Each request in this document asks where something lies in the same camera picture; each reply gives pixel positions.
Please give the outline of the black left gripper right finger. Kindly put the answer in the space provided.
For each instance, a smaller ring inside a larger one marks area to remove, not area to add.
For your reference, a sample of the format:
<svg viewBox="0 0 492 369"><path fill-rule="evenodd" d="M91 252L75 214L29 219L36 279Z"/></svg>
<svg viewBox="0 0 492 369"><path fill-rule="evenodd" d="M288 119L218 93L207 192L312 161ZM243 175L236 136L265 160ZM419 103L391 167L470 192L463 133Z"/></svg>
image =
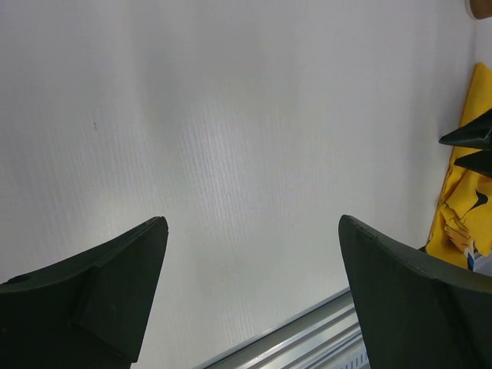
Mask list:
<svg viewBox="0 0 492 369"><path fill-rule="evenodd" d="M372 368L489 368L491 278L350 215L338 236Z"/></svg>

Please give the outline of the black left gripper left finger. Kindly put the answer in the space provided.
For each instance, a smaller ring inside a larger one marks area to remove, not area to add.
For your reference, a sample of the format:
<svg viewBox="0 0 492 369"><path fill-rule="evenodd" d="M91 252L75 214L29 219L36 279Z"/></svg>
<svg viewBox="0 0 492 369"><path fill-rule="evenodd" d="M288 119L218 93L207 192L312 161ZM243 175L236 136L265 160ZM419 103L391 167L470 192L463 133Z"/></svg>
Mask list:
<svg viewBox="0 0 492 369"><path fill-rule="evenodd" d="M3 368L129 368L138 361L165 259L154 217L1 285Z"/></svg>

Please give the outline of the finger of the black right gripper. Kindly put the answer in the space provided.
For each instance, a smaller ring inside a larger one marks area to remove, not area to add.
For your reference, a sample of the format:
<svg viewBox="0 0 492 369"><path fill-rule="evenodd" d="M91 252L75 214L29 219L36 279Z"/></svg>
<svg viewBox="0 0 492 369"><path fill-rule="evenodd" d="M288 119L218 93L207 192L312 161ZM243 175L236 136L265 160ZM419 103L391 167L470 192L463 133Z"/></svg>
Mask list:
<svg viewBox="0 0 492 369"><path fill-rule="evenodd" d="M461 148L491 148L491 113L483 113L439 139L442 145Z"/></svg>
<svg viewBox="0 0 492 369"><path fill-rule="evenodd" d="M491 150L477 151L456 159L454 164L474 172L492 172L492 152Z"/></svg>

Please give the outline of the yellow Pikachu cloth placemat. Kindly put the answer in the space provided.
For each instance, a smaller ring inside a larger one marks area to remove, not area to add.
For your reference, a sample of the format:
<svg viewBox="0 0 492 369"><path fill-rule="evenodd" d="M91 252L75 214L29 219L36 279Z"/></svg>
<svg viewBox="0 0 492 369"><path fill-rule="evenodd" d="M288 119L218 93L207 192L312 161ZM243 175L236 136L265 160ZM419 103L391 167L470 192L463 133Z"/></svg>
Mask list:
<svg viewBox="0 0 492 369"><path fill-rule="evenodd" d="M452 149L425 251L467 270L475 258L491 259L491 179L454 161L477 149Z"/></svg>

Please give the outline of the brown and white metal cup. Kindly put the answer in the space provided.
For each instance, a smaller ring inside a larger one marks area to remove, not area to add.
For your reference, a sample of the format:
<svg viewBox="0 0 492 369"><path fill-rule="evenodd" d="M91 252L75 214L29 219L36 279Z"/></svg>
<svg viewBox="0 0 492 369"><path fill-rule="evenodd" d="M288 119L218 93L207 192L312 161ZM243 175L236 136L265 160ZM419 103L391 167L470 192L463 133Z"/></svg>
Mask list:
<svg viewBox="0 0 492 369"><path fill-rule="evenodd" d="M470 0L471 14L478 20L492 17L492 0Z"/></svg>

